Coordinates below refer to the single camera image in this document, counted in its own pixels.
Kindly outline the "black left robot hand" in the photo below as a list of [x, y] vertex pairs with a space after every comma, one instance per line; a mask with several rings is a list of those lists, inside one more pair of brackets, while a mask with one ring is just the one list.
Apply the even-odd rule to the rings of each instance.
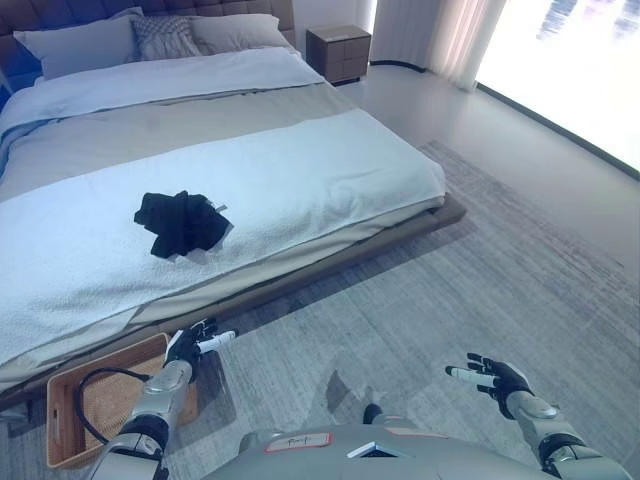
[[197, 377], [202, 358], [239, 336], [237, 329], [218, 332], [217, 320], [206, 318], [189, 328], [178, 330], [165, 351], [164, 364], [185, 361], [192, 369], [191, 381]]

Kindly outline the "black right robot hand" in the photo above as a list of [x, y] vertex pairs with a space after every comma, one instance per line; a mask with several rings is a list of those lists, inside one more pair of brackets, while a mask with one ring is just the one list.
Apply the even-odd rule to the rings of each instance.
[[532, 394], [526, 378], [510, 364], [477, 353], [468, 353], [467, 360], [466, 368], [446, 366], [445, 373], [455, 379], [474, 384], [478, 392], [488, 395], [498, 404], [499, 411], [505, 418], [514, 420], [507, 400], [516, 392]]

